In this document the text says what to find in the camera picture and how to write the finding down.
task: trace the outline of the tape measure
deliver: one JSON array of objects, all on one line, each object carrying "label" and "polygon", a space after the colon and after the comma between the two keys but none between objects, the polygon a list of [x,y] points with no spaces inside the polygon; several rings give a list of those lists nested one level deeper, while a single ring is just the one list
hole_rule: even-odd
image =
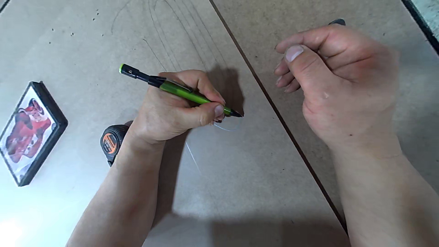
[{"label": "tape measure", "polygon": [[110,166],[113,165],[116,155],[119,153],[120,146],[128,132],[128,128],[129,127],[124,124],[112,125],[106,128],[102,134],[101,148]]}]

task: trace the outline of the green mechanical pencil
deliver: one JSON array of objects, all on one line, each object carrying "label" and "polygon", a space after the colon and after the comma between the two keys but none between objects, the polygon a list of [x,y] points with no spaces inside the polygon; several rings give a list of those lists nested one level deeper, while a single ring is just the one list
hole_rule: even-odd
[{"label": "green mechanical pencil", "polygon": [[[180,96],[182,98],[185,98],[187,100],[190,100],[192,102],[198,103],[198,104],[204,104],[208,102],[212,102],[206,97],[200,96],[192,90],[192,88],[187,87],[186,85],[182,85],[178,82],[175,82],[171,79],[160,77],[160,76],[149,76],[145,73],[140,72],[138,69],[133,68],[129,65],[122,64],[119,68],[119,72],[121,74],[127,75],[129,77],[132,77],[134,79],[140,79],[142,81],[147,82],[149,85],[158,87],[163,91],[166,91],[168,93]],[[236,111],[230,109],[229,107],[224,107],[224,114],[230,115],[230,116],[236,116],[236,117],[242,117],[241,114],[237,113]]]}]

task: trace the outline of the forearm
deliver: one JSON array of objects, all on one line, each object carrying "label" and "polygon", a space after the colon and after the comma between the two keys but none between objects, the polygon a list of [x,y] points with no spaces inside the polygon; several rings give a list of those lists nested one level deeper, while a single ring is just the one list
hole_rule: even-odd
[{"label": "forearm", "polygon": [[439,197],[396,137],[333,157],[353,247],[439,244]]},{"label": "forearm", "polygon": [[142,145],[127,134],[68,246],[141,246],[154,220],[164,143]]}]

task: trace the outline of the black picture frame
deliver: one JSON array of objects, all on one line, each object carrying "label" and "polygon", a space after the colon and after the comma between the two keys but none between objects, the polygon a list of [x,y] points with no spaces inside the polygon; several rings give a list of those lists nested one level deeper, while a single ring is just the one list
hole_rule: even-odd
[{"label": "black picture frame", "polygon": [[[24,102],[24,100],[29,100],[29,97],[34,96],[33,92],[35,92],[37,98],[31,98],[28,103]],[[32,181],[67,125],[66,117],[44,83],[29,82],[15,111],[0,135],[1,156],[19,187],[28,185]],[[18,175],[16,167],[20,166],[18,164],[22,159],[26,159],[21,164],[25,166],[21,167],[21,174]]]}]

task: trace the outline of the left hand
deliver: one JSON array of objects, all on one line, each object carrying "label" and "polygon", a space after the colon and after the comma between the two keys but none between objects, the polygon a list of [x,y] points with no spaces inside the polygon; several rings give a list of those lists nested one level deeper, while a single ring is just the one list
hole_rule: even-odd
[{"label": "left hand", "polygon": [[207,74],[201,70],[185,70],[176,73],[159,73],[159,76],[198,90],[211,103],[191,107],[193,102],[184,98],[149,87],[139,115],[133,121],[128,133],[149,144],[163,143],[188,129],[224,119],[226,102],[212,86]]}]

